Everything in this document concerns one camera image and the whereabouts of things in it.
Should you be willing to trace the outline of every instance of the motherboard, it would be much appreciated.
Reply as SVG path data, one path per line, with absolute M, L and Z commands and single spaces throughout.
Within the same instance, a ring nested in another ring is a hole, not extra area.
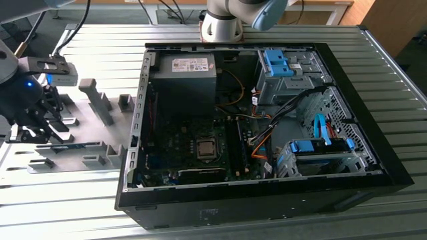
M 152 187 L 258 179 L 245 144 L 252 135 L 245 117 L 166 122 L 149 138 L 138 180 Z

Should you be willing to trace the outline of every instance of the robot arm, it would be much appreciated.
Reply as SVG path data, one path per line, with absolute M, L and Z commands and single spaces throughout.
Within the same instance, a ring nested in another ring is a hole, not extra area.
M 241 21 L 266 31 L 273 27 L 286 8 L 288 0 L 208 0 L 201 25 L 206 42 L 237 42 L 242 37 Z
M 6 23 L 32 14 L 58 8 L 73 0 L 13 0 L 2 1 L 0 23 Z M 76 77 L 74 68 L 64 57 L 24 57 L 17 59 L 0 40 L 0 115 L 13 126 L 5 136 L 6 143 L 45 144 L 62 142 L 56 134 L 68 132 L 61 122 L 62 103 L 56 87 L 41 85 L 33 75 L 48 74 Z

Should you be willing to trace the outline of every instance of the blue plastic tab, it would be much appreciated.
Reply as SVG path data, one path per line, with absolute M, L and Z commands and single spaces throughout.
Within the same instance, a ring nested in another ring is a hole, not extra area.
M 329 139 L 329 135 L 328 135 L 328 130 L 326 130 L 326 119 L 325 116 L 320 113 L 317 113 L 313 117 L 313 137 L 314 138 L 322 138 L 325 145 L 331 145 L 331 139 Z
M 349 149 L 353 150 L 356 147 L 353 140 L 351 138 L 347 138 L 345 142 L 347 142 Z
M 296 144 L 298 153 L 314 151 L 312 141 L 309 140 L 294 141 L 294 144 Z
M 297 150 L 297 148 L 294 146 L 294 143 L 290 142 L 289 146 L 290 146 L 292 153 L 296 153 L 298 150 Z
M 285 156 L 281 155 L 281 157 L 278 158 L 278 161 L 277 161 L 277 166 L 280 165 L 282 159 L 285 159 Z
M 293 71 L 288 66 L 288 59 L 282 55 L 281 50 L 265 50 L 265 62 L 269 66 L 269 75 L 272 77 L 292 77 Z

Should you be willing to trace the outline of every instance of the workbench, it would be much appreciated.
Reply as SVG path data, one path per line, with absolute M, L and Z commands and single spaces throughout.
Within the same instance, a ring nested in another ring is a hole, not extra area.
M 68 27 L 60 42 L 70 32 Z M 425 96 L 369 32 L 356 26 L 309 25 L 276 26 L 257 32 L 245 26 L 244 39 L 328 43 L 415 185 L 341 213 L 146 231 L 124 212 L 114 211 L 118 169 L 29 174 L 18 156 L 32 150 L 30 145 L 2 144 L 0 236 L 73 240 L 425 239 Z M 198 41 L 197 25 L 84 25 L 61 54 L 76 65 L 78 77 L 94 78 L 97 90 L 109 98 L 122 93 L 134 96 L 144 44 Z M 76 89 L 66 93 L 74 99 L 84 98 Z

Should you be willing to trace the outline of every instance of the power supply label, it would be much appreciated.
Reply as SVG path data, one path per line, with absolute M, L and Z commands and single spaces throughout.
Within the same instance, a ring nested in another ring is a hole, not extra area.
M 209 71 L 206 58 L 176 58 L 172 61 L 172 72 Z

